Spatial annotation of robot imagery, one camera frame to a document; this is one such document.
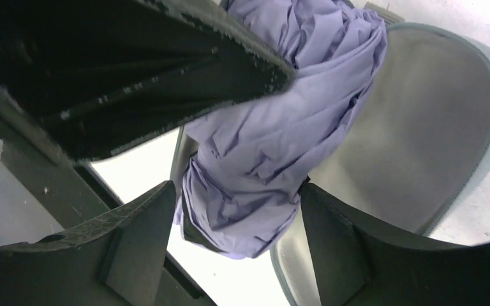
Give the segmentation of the purple umbrella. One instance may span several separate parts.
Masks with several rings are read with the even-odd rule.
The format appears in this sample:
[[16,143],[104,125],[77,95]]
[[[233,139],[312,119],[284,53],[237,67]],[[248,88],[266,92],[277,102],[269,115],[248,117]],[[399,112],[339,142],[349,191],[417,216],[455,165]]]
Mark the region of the purple umbrella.
[[174,222],[183,239],[232,259],[270,249],[298,213],[309,172],[343,142],[387,51],[385,21],[345,1],[223,1],[296,70],[281,94],[185,125],[198,143]]

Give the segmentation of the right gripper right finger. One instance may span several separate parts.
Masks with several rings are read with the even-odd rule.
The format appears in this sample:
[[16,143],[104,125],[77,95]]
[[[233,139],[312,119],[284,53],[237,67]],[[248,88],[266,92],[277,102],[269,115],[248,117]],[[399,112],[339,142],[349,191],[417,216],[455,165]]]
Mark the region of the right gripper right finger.
[[411,233],[312,183],[301,209],[322,305],[490,305],[490,243]]

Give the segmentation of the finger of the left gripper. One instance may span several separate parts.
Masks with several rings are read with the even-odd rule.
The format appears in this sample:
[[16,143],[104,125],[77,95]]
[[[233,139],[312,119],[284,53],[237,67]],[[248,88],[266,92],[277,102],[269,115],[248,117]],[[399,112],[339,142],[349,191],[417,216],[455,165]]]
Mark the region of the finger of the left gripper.
[[0,1],[0,139],[52,163],[116,156],[293,75],[212,1]]

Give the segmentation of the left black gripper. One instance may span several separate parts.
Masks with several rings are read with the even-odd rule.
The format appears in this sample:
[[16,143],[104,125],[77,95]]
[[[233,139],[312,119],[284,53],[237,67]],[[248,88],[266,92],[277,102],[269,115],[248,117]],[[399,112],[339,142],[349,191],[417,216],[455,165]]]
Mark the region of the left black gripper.
[[[10,95],[0,88],[0,110]],[[0,117],[0,247],[33,244],[125,205],[88,167],[56,165]],[[154,305],[212,305],[167,252]]]

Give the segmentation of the purple zippered umbrella case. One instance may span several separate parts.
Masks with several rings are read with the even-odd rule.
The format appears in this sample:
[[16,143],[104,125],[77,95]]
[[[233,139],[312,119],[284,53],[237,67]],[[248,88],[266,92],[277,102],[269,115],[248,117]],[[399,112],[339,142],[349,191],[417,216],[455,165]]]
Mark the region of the purple zippered umbrella case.
[[[342,146],[302,187],[312,183],[431,238],[490,170],[490,48],[383,9],[378,14],[388,46],[373,93]],[[270,255],[291,305],[322,305],[301,205]]]

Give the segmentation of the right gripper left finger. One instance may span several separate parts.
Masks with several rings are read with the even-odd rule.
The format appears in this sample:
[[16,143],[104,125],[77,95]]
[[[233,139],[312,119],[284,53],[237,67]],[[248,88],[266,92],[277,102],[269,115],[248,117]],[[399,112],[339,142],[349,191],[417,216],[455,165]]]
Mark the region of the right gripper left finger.
[[154,305],[175,207],[165,181],[39,242],[0,247],[0,305]]

